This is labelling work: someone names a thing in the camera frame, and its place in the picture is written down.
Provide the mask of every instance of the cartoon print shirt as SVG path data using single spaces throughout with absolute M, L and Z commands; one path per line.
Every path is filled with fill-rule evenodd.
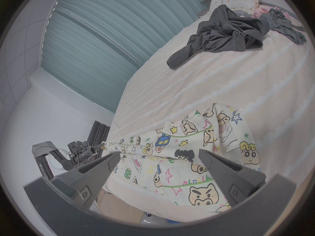
M 196 110 L 183 120 L 166 122 L 163 128 L 103 146 L 107 153 L 121 152 L 114 173 L 126 183 L 167 195 L 176 205 L 211 207 L 216 212 L 226 205 L 226 199 L 199 160 L 200 148 L 260 171 L 243 116 L 223 104 L 212 104 L 203 114 Z

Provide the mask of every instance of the bed sheet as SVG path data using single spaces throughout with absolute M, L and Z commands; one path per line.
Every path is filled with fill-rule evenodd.
M 160 128 L 194 109 L 204 112 L 210 102 L 230 104 L 245 117 L 266 180 L 280 173 L 299 185 L 315 163 L 315 51 L 308 35 L 304 33 L 307 42 L 300 46 L 270 31 L 259 50 L 199 52 L 177 70 L 169 69 L 167 59 L 210 15 L 184 28 L 129 80 L 107 141 Z M 189 206 L 175 206 L 163 196 L 143 195 L 112 177 L 104 189 L 131 206 L 168 219 L 190 222 L 209 216 Z

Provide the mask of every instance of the curtain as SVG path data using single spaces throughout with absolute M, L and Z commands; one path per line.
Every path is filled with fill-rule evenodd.
M 204 8 L 202 0 L 58 0 L 41 66 L 115 112 L 132 75 Z

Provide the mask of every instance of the blue star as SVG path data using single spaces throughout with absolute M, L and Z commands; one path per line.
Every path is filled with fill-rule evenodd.
M 239 117 L 239 113 L 237 115 L 234 115 L 231 119 L 231 121 L 235 121 L 236 125 L 238 124 L 239 120 L 243 120 L 241 117 Z

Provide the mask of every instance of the cartoon character with blonde curly hair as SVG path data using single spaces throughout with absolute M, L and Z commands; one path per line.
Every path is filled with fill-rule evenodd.
M 246 142 L 241 142 L 239 146 L 241 147 L 241 153 L 242 153 L 244 165 L 246 164 L 257 165 L 259 163 L 255 144 L 248 144 Z

